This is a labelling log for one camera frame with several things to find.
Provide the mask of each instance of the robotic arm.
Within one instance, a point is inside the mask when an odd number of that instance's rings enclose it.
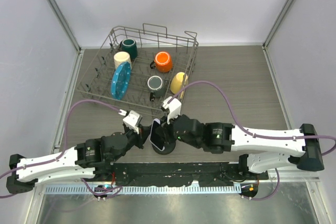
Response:
[[[239,157],[235,168],[239,174],[261,174],[271,168],[296,165],[302,170],[323,170],[323,161],[318,139],[264,140],[245,134],[239,127],[229,123],[201,123],[180,115],[181,103],[178,99],[167,98],[162,110],[161,126],[156,129],[164,142],[165,149],[155,151],[168,154],[175,148],[176,140],[206,152],[256,150],[260,154],[244,154]],[[150,127],[140,124],[142,116],[134,111],[124,113],[124,133],[115,132],[111,136],[89,139],[65,151],[55,162],[28,167],[29,164],[56,159],[58,154],[38,158],[25,158],[15,154],[10,157],[11,169],[23,166],[7,178],[7,189],[12,194],[24,193],[35,185],[85,178],[86,181],[106,181],[110,179],[113,163],[124,156],[133,146],[143,148],[150,135]],[[286,131],[247,129],[253,133],[269,136],[315,135],[314,127],[303,124],[301,128]]]

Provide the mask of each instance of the rack wire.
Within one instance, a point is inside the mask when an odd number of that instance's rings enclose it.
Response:
[[[158,32],[146,29],[152,27],[164,30]],[[184,72],[182,86],[190,79],[195,65],[195,57],[198,48],[197,33],[185,31],[188,37],[170,35],[167,27],[144,23],[142,29],[118,26],[113,28],[104,43],[93,58],[83,77],[79,81],[76,90],[84,98],[102,100],[124,110],[135,110],[144,115],[160,117],[162,101],[172,96],[170,84],[173,77]],[[113,56],[120,51],[120,43],[124,39],[132,38],[137,43],[138,56],[132,62],[131,79],[125,96],[121,100],[112,98],[111,80],[116,70]],[[105,45],[110,45],[110,50],[104,50]],[[160,51],[167,51],[173,60],[173,68],[168,73],[161,73],[150,68],[150,63]],[[160,76],[166,86],[165,96],[150,101],[150,91],[147,88],[147,80],[150,76]],[[183,103],[185,94],[178,99]]]

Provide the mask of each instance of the rack handle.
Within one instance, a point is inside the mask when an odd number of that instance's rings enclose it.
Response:
[[[196,39],[197,37],[197,33],[195,33],[194,31],[184,31],[185,34],[189,35],[190,37]]]
[[[156,27],[164,28],[164,29],[166,30],[166,33],[165,33],[166,38],[168,37],[168,29],[167,29],[166,26],[159,26],[159,25],[154,25],[154,24],[149,24],[149,23],[142,23],[143,34],[145,34],[145,25],[147,25],[147,26],[156,26]]]

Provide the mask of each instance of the blue plate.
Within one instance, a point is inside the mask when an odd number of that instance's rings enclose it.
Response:
[[[123,62],[114,72],[111,82],[111,94],[114,99],[121,100],[126,94],[131,78],[131,64]]]

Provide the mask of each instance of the gray mug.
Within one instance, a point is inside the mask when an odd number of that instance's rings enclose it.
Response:
[[[147,81],[150,93],[149,100],[154,101],[155,98],[163,97],[166,94],[166,86],[160,76],[151,76]]]

